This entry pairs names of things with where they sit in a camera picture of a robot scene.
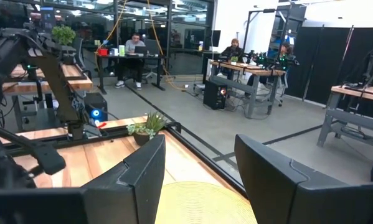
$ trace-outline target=red object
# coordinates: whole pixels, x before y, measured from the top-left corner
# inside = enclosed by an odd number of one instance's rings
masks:
[[[98,54],[102,56],[107,56],[108,50],[107,49],[98,49]]]
[[[100,128],[103,128],[104,126],[106,126],[106,123],[101,123],[99,124],[98,128],[100,129]]]

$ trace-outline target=small plant pot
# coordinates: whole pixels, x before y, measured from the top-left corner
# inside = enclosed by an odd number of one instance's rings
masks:
[[[73,65],[74,64],[74,57],[73,56],[64,55],[63,56],[63,63],[65,65]]]
[[[149,135],[146,133],[134,133],[133,136],[139,146],[143,146],[150,140]]]

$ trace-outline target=concrete floor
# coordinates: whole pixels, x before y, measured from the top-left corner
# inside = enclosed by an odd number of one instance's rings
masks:
[[[182,79],[177,81],[179,81],[179,83],[175,83],[177,86],[185,84],[185,82],[181,82]],[[93,82],[95,85],[98,84],[98,80],[94,79]],[[236,160],[232,155],[236,134],[246,134],[257,141],[268,142],[321,125],[324,119],[325,110],[321,106],[293,98],[285,98],[283,106],[275,106],[272,114],[268,117],[265,115],[265,110],[258,109],[254,113],[255,119],[246,119],[242,108],[235,112],[207,109],[200,99],[176,90],[165,82],[162,82],[162,86],[166,91],[147,84],[143,85],[141,91],[137,91],[140,96],[128,88],[114,88],[115,83],[115,78],[105,79],[108,94],[104,97],[108,102],[109,112],[123,119],[155,111],[142,99],[145,98],[216,148],[217,151],[213,151],[187,133],[182,133],[185,138],[207,156],[217,161],[221,168],[237,180],[240,180],[240,176]],[[127,84],[134,87],[131,80]],[[4,112],[11,106],[10,100],[8,102],[9,105]],[[13,113],[6,118],[6,129],[17,131]],[[334,135],[330,134],[324,147],[319,148],[316,146],[319,132],[320,129],[316,129],[284,141],[278,141],[269,147],[341,181],[350,184],[368,182],[370,169],[373,165],[373,147],[348,138],[335,139]]]

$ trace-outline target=person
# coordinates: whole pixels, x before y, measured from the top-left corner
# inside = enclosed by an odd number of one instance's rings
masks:
[[[138,33],[134,33],[132,35],[131,40],[127,40],[125,43],[125,53],[126,54],[133,54],[135,53],[135,47],[145,47],[144,42],[141,40],[141,37]],[[128,68],[130,70],[136,70],[136,89],[142,89],[142,73],[143,73],[143,66],[144,62],[138,58],[127,58],[124,60],[120,60],[120,67],[117,74],[117,84],[116,88],[124,87],[124,68]]]
[[[243,63],[243,49],[238,46],[238,39],[232,39],[230,46],[227,47],[222,53],[222,56],[238,57],[238,62]],[[223,68],[222,74],[225,74],[229,80],[233,80],[234,71],[230,68]]]
[[[275,55],[272,55],[273,58],[277,57],[277,52],[275,52]],[[293,55],[293,48],[291,47],[291,45],[287,42],[284,42],[282,45],[281,45],[281,48],[280,48],[280,57],[285,57],[289,60],[293,60],[295,58],[295,56]],[[268,76],[261,76],[260,77],[260,83],[263,84],[263,85],[266,85],[267,82],[268,82],[268,79],[273,79],[273,77],[268,77]],[[249,86],[253,86],[253,83],[254,83],[254,75],[251,75],[250,78],[248,78],[248,81],[247,81],[247,85]],[[244,95],[249,98],[251,94],[249,93],[244,93]]]

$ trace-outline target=wooden tabletop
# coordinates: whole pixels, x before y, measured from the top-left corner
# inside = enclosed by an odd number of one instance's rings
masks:
[[[211,60],[210,64],[211,65],[219,65],[219,62]],[[241,72],[245,71],[245,72],[252,73],[254,75],[260,75],[260,76],[270,76],[270,75],[282,76],[282,75],[285,74],[285,71],[281,71],[281,70],[274,70],[273,74],[272,74],[271,70],[264,70],[257,65],[243,66],[243,63],[238,63],[238,62],[237,62],[236,65],[231,65],[228,62],[221,62],[220,66],[224,67],[224,68],[230,68],[230,69],[233,69],[233,70],[238,70],[238,71],[241,71]]]
[[[146,117],[108,121],[104,128],[145,121]],[[66,132],[67,130],[58,128],[19,133],[18,135],[29,139],[38,139],[58,136]],[[161,131],[160,134],[166,136],[166,170],[163,185],[180,181],[198,181],[235,191],[171,134],[167,131]],[[102,141],[59,149],[59,154],[66,160],[66,168],[52,176],[42,174],[34,180],[38,187],[79,187],[117,165],[137,149],[139,146],[135,143],[133,136],[114,139],[114,142]],[[19,156],[14,159],[27,170],[37,165],[37,161],[32,156]]]
[[[333,86],[331,87],[331,91],[336,92],[336,93],[342,93],[350,96],[358,96],[360,97],[362,95],[362,92],[355,91],[355,90],[348,90],[345,89],[345,86]],[[368,99],[368,100],[373,100],[373,86],[366,88],[362,98]]]
[[[84,75],[80,72],[81,69],[78,67],[78,65],[62,65],[62,70],[66,77],[80,77]],[[41,69],[37,69],[36,72],[38,77],[44,77]],[[21,65],[18,65],[13,70],[11,76],[14,78],[23,77],[25,73],[26,72],[21,67]],[[74,90],[91,90],[93,88],[93,83],[88,77],[84,80],[70,80],[68,81],[68,83],[73,87]],[[47,82],[41,83],[41,89],[44,93],[51,91]],[[2,85],[2,90],[5,94],[33,94],[37,92],[37,85],[31,82],[7,82]]]

